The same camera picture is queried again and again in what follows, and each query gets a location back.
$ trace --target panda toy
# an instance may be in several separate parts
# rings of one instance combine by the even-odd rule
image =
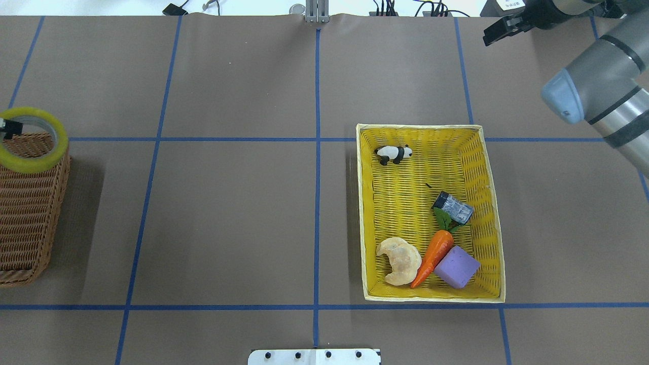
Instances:
[[[374,150],[374,153],[381,157],[381,165],[387,166],[388,161],[392,160],[395,164],[399,164],[404,158],[412,156],[412,149],[406,145],[405,147],[394,147],[386,145]]]

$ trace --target yellow tape roll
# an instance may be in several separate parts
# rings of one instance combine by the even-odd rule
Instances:
[[[52,114],[31,107],[18,107],[0,112],[0,118],[6,120],[20,121],[21,117],[40,120],[41,125],[52,135],[54,148],[48,154],[36,158],[23,158],[11,153],[4,144],[0,143],[0,164],[4,167],[20,173],[39,173],[53,168],[67,151],[67,134],[58,119]]]

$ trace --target orange carrot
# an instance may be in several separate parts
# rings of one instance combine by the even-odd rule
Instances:
[[[433,270],[435,270],[435,267],[442,261],[442,258],[453,248],[453,235],[451,233],[461,227],[461,225],[457,225],[449,229],[448,226],[451,223],[450,216],[441,209],[435,208],[435,217],[441,229],[430,240],[424,259],[421,260],[421,266],[417,270],[417,276],[410,283],[410,288],[412,289],[421,285]]]

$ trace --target robotic arm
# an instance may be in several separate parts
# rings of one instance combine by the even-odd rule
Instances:
[[[550,29],[601,1],[528,0],[485,30],[485,45],[534,27]],[[649,65],[649,0],[619,4],[627,16],[543,87],[541,97],[567,123],[587,120],[649,177],[649,92],[635,79]]]

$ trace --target purple block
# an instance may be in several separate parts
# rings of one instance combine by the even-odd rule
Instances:
[[[433,272],[453,288],[462,289],[479,267],[480,263],[475,258],[460,246],[454,246]]]

